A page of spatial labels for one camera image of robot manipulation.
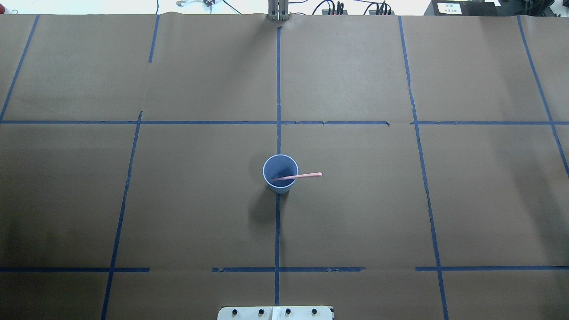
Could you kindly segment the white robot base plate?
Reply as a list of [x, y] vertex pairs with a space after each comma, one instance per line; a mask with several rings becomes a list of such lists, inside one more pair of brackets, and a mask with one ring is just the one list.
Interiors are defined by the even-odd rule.
[[220, 308], [218, 320], [334, 320], [333, 307], [307, 306], [234, 306]]

